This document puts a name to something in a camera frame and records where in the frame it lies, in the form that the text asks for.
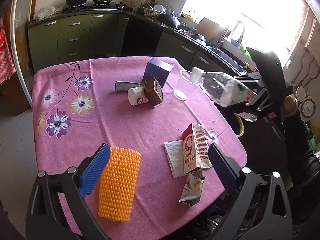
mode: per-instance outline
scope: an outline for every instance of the purple box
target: purple box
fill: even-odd
[[[172,65],[154,57],[147,63],[142,81],[144,82],[148,78],[155,78],[158,80],[159,85],[163,88],[172,68]]]

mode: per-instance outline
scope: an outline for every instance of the human hand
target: human hand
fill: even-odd
[[[287,96],[284,98],[284,113],[285,113],[285,116],[288,117],[288,116],[292,116],[294,115],[296,112],[297,112],[297,105],[296,105],[296,101],[293,99],[292,96]],[[271,114],[268,114],[268,116],[270,118],[276,118],[277,115],[275,112],[272,112]]]

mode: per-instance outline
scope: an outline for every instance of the bracelet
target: bracelet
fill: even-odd
[[[297,105],[294,106],[294,109],[288,113],[285,113],[284,115],[287,116],[289,114],[292,114],[297,109]]]

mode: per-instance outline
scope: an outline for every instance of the red and white carton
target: red and white carton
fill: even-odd
[[[183,171],[207,170],[212,165],[208,156],[208,144],[204,126],[192,123],[182,134]]]

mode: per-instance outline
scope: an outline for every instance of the orange sponge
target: orange sponge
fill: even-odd
[[[141,154],[118,147],[110,150],[110,160],[100,177],[98,214],[113,221],[129,221]]]

